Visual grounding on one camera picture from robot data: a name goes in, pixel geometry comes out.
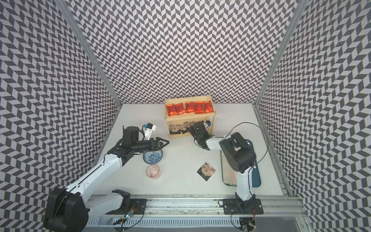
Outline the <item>red tea bag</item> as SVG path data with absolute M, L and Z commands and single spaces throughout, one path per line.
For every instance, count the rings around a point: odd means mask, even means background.
M 166 109 L 169 117 L 177 115 L 177 110 L 174 104 L 167 104 Z
M 194 102 L 194 113 L 195 114 L 204 114 L 203 102 L 195 101 Z
M 213 104 L 211 101 L 203 102 L 203 110 L 205 114 L 214 112 Z
M 186 106 L 186 113 L 194 113 L 195 112 L 195 104 L 192 101 L 185 102 Z
M 178 104 L 175 104 L 174 106 L 175 106 L 177 115 L 182 115 L 182 114 L 186 113 L 186 109 L 184 108 L 184 104 L 182 102 L 178 103 Z

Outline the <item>light wooden two-tier shelf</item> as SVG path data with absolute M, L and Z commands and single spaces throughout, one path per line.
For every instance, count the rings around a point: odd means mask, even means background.
M 164 104 L 179 104 L 182 103 L 184 108 L 186 102 L 206 102 L 210 101 L 212 108 L 214 109 L 214 103 L 212 101 L 211 95 L 204 95 L 204 96 L 196 96 L 196 97 L 186 97 L 186 98 L 174 98 L 174 99 L 165 99 Z M 174 139 L 177 137 L 184 137 L 190 136 L 189 127 L 192 122 L 198 121 L 210 121 L 210 126 L 205 126 L 206 130 L 209 134 L 213 134 L 214 132 L 214 123 L 216 119 L 216 112 L 210 113 L 203 113 L 203 114 L 195 114 L 192 113 L 184 113 L 181 115 L 169 116 L 167 108 L 165 108 L 165 123 L 166 123 L 166 131 L 170 139 Z

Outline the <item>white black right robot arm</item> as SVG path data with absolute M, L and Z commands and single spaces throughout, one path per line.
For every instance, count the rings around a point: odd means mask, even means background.
M 203 121 L 194 123 L 189 128 L 194 142 L 204 150 L 221 151 L 229 166 L 236 173 L 237 190 L 236 204 L 241 210 L 256 206 L 257 199 L 253 192 L 252 170 L 255 166 L 256 154 L 248 142 L 238 132 L 230 132 L 226 136 L 210 135 Z

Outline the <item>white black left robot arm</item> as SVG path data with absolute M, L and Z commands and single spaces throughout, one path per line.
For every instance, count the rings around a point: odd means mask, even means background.
M 152 138 L 151 129 L 123 128 L 122 138 L 96 166 L 77 181 L 49 193 L 43 220 L 52 232 L 81 232 L 92 220 L 112 211 L 129 213 L 130 193 L 115 189 L 111 194 L 90 201 L 91 195 L 114 172 L 122 168 L 136 153 L 159 151 L 170 142 Z

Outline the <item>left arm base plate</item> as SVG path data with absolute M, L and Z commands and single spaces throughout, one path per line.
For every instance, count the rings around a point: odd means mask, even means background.
M 131 199 L 126 207 L 121 207 L 117 210 L 106 213 L 107 215 L 127 215 L 130 210 L 133 210 L 134 215 L 143 215 L 146 208 L 147 199 Z

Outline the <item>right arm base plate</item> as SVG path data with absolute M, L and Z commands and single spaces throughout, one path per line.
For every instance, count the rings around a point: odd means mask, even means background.
M 263 206 L 260 199 L 250 199 L 242 202 L 238 199 L 222 199 L 221 207 L 225 215 L 263 215 Z

